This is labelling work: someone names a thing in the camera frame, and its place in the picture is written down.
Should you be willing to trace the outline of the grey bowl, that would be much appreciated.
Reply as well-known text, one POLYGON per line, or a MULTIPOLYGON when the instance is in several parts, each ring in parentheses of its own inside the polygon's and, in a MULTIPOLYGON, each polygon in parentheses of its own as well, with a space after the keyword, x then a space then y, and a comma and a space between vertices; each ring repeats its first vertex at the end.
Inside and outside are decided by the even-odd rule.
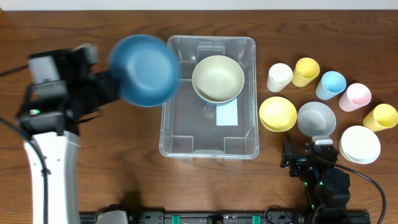
POLYGON ((324 103, 311 101, 298 111, 299 131, 308 136, 329 136, 336 128, 336 117, 330 107, 324 103))

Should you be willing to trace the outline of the white bowl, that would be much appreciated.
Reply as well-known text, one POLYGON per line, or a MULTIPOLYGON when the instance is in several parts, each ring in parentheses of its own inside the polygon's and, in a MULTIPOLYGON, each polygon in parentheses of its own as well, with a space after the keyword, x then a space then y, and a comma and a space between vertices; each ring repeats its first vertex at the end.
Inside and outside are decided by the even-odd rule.
POLYGON ((349 162, 370 164, 379 157, 381 143, 370 129, 364 126, 352 126, 343 132, 338 149, 349 162))

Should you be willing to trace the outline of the clear plastic storage bin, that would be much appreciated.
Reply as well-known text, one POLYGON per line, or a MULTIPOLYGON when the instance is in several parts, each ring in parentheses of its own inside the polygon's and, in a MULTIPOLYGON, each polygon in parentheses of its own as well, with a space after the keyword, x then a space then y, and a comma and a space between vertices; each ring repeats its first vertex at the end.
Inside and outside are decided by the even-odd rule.
POLYGON ((259 154, 255 41, 250 37, 174 35, 167 45, 177 56, 182 75, 178 93, 162 105, 160 152, 178 158, 255 158, 259 154), (243 69, 237 126, 217 126, 217 105, 206 103, 193 89, 193 69, 212 55, 227 56, 243 69))

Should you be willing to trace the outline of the cream bowl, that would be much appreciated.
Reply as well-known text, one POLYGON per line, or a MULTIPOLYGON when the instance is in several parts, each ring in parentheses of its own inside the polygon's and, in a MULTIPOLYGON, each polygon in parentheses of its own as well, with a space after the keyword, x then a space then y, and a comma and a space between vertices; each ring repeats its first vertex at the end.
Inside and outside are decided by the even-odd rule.
POLYGON ((226 101, 243 90, 244 72, 235 60, 212 55, 197 63, 192 73, 192 85, 196 92, 216 101, 226 101))

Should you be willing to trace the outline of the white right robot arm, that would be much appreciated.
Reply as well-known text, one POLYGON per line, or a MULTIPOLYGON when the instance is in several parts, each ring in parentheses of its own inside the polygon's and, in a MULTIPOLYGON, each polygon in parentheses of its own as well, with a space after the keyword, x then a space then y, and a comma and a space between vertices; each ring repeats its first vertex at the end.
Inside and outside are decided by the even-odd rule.
POLYGON ((295 213, 293 223, 351 223, 346 210, 351 195, 349 174, 336 168, 338 151, 331 138, 315 136, 307 154, 294 154, 294 144, 284 140, 281 168, 304 182, 308 211, 295 213))

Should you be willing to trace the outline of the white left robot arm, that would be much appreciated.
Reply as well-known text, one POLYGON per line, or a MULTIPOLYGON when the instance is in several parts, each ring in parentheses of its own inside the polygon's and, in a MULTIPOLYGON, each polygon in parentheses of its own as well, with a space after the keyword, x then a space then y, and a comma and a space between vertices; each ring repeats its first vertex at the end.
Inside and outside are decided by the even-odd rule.
POLYGON ((27 139, 34 223, 79 223, 78 126, 102 115, 100 106, 118 100, 108 72, 92 73, 98 49, 84 44, 32 54, 33 82, 17 114, 27 139))

